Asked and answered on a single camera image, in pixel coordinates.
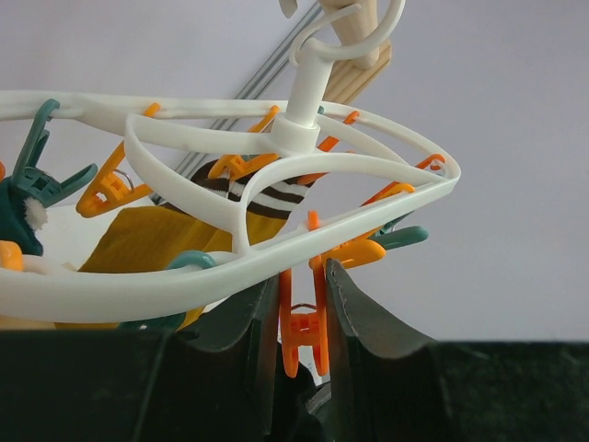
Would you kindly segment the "dark teal sock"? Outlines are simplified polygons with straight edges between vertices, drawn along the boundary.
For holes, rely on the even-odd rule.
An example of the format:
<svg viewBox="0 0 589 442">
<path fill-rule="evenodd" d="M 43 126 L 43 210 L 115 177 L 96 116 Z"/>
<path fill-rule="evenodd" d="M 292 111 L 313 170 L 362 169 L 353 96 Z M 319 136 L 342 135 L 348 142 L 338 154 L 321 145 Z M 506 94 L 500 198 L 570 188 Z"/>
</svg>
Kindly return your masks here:
<svg viewBox="0 0 589 442">
<path fill-rule="evenodd" d="M 18 244 L 24 254 L 41 256 L 43 246 L 25 219 L 25 200 L 10 190 L 10 178 L 1 181 L 1 240 Z"/>
</svg>

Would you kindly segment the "white plastic clip hanger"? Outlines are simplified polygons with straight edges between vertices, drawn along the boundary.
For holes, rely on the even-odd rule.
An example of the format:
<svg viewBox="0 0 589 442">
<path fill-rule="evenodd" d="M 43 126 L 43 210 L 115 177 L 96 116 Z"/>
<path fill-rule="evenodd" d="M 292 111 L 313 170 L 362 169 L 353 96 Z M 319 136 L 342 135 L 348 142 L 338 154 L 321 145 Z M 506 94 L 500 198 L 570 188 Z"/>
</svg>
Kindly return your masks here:
<svg viewBox="0 0 589 442">
<path fill-rule="evenodd" d="M 371 52 L 397 26 L 404 3 L 393 1 L 376 29 L 350 46 L 314 38 L 309 26 L 295 39 L 297 67 L 291 95 L 281 104 L 271 130 L 234 133 L 189 126 L 191 119 L 258 117 L 265 100 L 161 99 L 161 111 L 145 117 L 148 97 L 60 92 L 56 115 L 120 135 L 135 173 L 186 213 L 232 236 L 232 249 L 219 252 L 209 270 L 154 273 L 79 273 L 46 258 L 28 256 L 23 271 L 1 272 L 1 311 L 11 317 L 55 322 L 121 322 L 184 312 L 234 295 L 276 273 L 356 238 L 387 221 L 450 193 L 461 170 L 448 157 L 441 174 L 411 166 L 396 152 L 343 124 L 348 107 L 326 102 L 323 94 L 333 64 Z M 212 154 L 270 154 L 278 159 L 257 172 L 238 202 L 209 192 L 161 163 L 149 145 Z M 327 220 L 322 227 L 251 245 L 248 204 L 280 180 L 318 172 L 368 174 L 408 185 L 395 196 Z"/>
</svg>

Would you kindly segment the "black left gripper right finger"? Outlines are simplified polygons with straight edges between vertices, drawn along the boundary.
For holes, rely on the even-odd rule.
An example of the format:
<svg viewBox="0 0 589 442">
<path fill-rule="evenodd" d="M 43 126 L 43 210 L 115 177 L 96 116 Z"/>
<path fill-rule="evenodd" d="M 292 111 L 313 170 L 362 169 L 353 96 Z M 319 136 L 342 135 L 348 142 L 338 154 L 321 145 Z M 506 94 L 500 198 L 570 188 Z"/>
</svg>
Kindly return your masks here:
<svg viewBox="0 0 589 442">
<path fill-rule="evenodd" d="M 583 342 L 437 341 L 327 266 L 340 441 L 584 441 Z"/>
</svg>

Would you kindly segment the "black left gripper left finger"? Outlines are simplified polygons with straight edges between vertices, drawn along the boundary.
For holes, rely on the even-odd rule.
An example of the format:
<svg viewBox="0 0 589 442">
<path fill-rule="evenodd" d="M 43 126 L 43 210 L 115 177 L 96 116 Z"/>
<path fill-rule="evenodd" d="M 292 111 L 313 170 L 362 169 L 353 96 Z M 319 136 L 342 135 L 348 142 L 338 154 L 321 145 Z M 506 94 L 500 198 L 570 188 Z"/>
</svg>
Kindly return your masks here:
<svg viewBox="0 0 589 442">
<path fill-rule="evenodd" d="M 271 430 L 278 281 L 186 331 L 5 331 L 5 441 L 261 441 Z"/>
</svg>

